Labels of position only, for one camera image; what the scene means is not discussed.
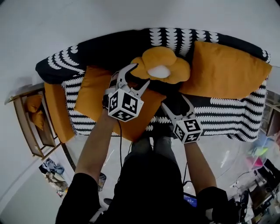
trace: person's right arm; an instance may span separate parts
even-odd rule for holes
[[[184,144],[189,175],[196,195],[205,188],[216,187],[216,179],[196,142]]]

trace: black t-shirt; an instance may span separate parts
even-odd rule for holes
[[[123,165],[115,196],[95,223],[225,223],[225,191],[210,187],[197,195],[197,207],[183,199],[180,170],[173,161],[151,152],[132,156]],[[56,223],[87,224],[100,213],[96,181],[87,174],[76,174],[68,189]]]

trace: jeans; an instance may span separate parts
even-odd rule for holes
[[[131,152],[125,157],[124,162],[131,156],[143,156],[153,151],[150,144],[150,138],[140,138],[137,142],[132,143]],[[163,155],[177,164],[175,155],[171,149],[171,138],[161,136],[154,138],[154,153]]]

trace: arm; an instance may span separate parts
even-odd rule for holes
[[[87,138],[75,173],[88,174],[98,183],[116,121],[108,116],[106,109],[102,111],[98,122]]]
[[[205,188],[216,187],[216,179],[197,143],[184,144],[189,175],[196,195]]]

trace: white floor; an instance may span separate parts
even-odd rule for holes
[[[67,143],[74,163],[77,162],[86,139],[86,136],[76,136]],[[227,191],[228,198],[236,195],[238,189],[230,186],[236,182],[239,175],[249,171],[245,163],[244,154],[252,147],[252,143],[230,140],[225,136],[206,136],[201,137],[199,146],[216,177],[218,187]],[[123,139],[122,159],[127,155],[129,147],[130,141]],[[184,147],[178,140],[173,140],[172,149],[183,178],[186,166]],[[278,169],[280,168],[280,151],[276,144],[269,149],[267,157]],[[102,173],[107,176],[107,180],[103,191],[99,193],[101,202],[104,198],[113,198],[114,187],[117,183],[120,170],[119,137],[112,137],[108,155],[102,169]],[[250,172],[238,178],[237,187],[242,187],[238,190],[238,193],[241,193],[242,189],[249,186],[255,179],[259,181],[259,177],[256,177],[253,172]],[[185,180],[190,180],[188,171]],[[195,195],[191,183],[185,185],[184,192]]]

